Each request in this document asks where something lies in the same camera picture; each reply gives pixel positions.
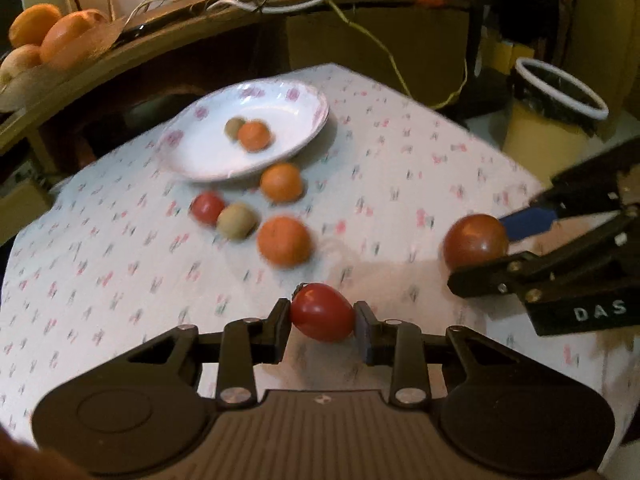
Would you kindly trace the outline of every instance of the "tablecloth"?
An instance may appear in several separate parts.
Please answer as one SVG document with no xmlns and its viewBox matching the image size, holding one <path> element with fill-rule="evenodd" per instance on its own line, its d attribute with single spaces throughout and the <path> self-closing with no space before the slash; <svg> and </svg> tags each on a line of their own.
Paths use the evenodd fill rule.
<svg viewBox="0 0 640 480">
<path fill-rule="evenodd" d="M 588 384 L 616 414 L 613 449 L 640 398 L 633 331 L 539 338 L 517 298 L 465 301 L 446 287 L 438 252 L 452 222 L 521 208 L 540 184 L 456 124 L 342 67 L 283 77 L 315 85 L 331 107 L 327 126 L 294 160 L 305 197 L 272 206 L 255 179 L 217 189 L 263 219 L 299 217 L 314 236 L 312 261 L 276 270 L 258 255 L 255 235 L 228 242 L 195 222 L 189 205 L 206 186 L 159 170 L 162 127 L 152 129 L 76 174 L 16 238 L 0 308 L 0 422 L 30 441 L 31 413 L 58 384 L 178 324 L 218 332 L 264 317 L 297 284 L 318 281 L 368 301 L 380 319 L 434 334 L 466 324 Z M 529 245 L 549 250 L 584 230 L 580 222 Z M 215 373 L 205 366 L 201 394 L 212 396 Z M 434 396 L 444 396 L 437 367 L 430 374 Z M 326 345 L 293 330 L 284 362 L 256 367 L 256 377 L 261 392 L 384 390 L 390 373 L 364 366 L 352 340 Z"/>
</svg>

